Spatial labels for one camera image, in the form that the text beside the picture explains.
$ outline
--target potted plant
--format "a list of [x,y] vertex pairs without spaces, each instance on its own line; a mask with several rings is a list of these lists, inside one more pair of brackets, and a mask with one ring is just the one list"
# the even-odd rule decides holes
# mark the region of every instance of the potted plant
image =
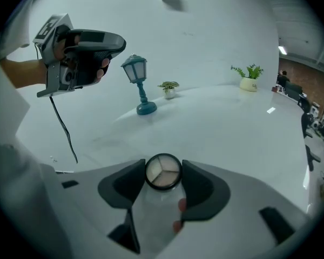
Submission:
[[241,68],[234,67],[233,65],[231,66],[231,70],[234,69],[237,71],[242,76],[242,80],[240,82],[240,88],[246,91],[252,91],[255,92],[257,91],[257,79],[259,76],[262,74],[264,71],[263,69],[260,68],[260,66],[256,66],[255,64],[250,65],[247,67],[248,70],[248,77],[246,74],[243,72]]
[[173,99],[175,97],[175,88],[179,87],[179,84],[176,81],[164,81],[158,87],[163,88],[164,98]]

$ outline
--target table lamp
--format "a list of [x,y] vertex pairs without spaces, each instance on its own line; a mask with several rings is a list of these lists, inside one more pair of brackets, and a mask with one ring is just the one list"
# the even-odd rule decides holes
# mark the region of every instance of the table lamp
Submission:
[[132,54],[121,67],[125,70],[126,75],[133,84],[137,84],[141,104],[137,106],[138,115],[147,115],[154,112],[157,106],[154,102],[147,101],[143,89],[143,81],[146,79],[146,59],[136,54]]

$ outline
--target ceiling light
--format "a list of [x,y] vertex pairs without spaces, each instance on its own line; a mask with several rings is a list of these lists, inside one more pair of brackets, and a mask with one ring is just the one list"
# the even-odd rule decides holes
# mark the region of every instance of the ceiling light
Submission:
[[269,113],[269,114],[271,114],[275,109],[276,109],[276,108],[272,107],[272,108],[270,108],[269,110],[267,110],[266,112]]
[[307,188],[309,186],[309,167],[308,167],[308,165],[306,167],[306,173],[305,173],[305,177],[303,178],[302,185],[303,185],[304,189],[307,190]]
[[281,51],[282,54],[287,54],[285,48],[283,46],[279,46],[279,49]]

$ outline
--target white pot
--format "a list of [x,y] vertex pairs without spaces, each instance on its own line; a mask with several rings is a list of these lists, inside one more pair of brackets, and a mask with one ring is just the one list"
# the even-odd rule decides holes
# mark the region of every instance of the white pot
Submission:
[[163,90],[163,93],[164,93],[164,98],[166,98],[166,99],[173,99],[175,97],[175,94],[176,94],[174,88],[173,89],[168,89],[167,92],[165,92]]
[[250,78],[242,78],[240,88],[246,91],[257,91],[257,80]]

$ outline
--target hand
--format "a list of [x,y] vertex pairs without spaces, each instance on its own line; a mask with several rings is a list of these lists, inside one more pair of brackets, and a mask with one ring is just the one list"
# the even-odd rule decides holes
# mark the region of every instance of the hand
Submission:
[[[186,199],[181,199],[178,202],[178,207],[181,212],[186,211]],[[183,228],[181,221],[173,222],[173,230],[175,233],[178,233]]]
[[[80,41],[80,36],[75,36],[75,45],[77,45]],[[66,55],[64,53],[64,49],[65,49],[65,42],[66,42],[66,39],[62,39],[60,40],[54,47],[54,56],[56,59],[58,60],[63,60]],[[109,65],[110,61],[109,59],[105,58],[103,61],[102,61],[102,64],[101,64],[101,68],[105,68]],[[75,64],[73,62],[68,62],[67,65],[69,66],[69,68],[73,68],[75,67]],[[99,69],[97,70],[97,73],[96,73],[96,80],[95,82],[99,82],[101,80],[101,78],[103,77],[104,75],[104,71],[103,69]]]

